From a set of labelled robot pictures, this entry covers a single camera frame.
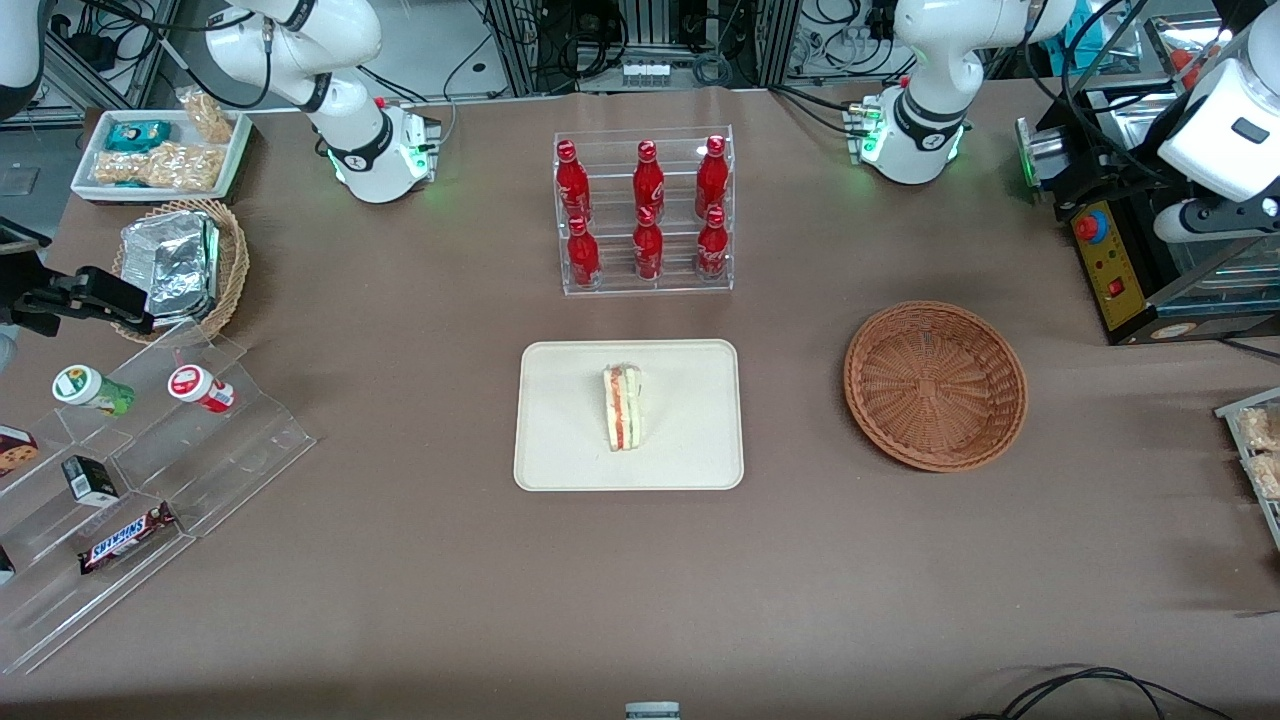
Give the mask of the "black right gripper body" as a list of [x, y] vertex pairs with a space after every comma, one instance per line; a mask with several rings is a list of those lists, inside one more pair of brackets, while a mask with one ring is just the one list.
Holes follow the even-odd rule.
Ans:
[[38, 233], [6, 218], [1, 218], [1, 323], [24, 328], [36, 334], [52, 337], [52, 315], [20, 309], [23, 299], [45, 288], [50, 270], [38, 252], [52, 242]]

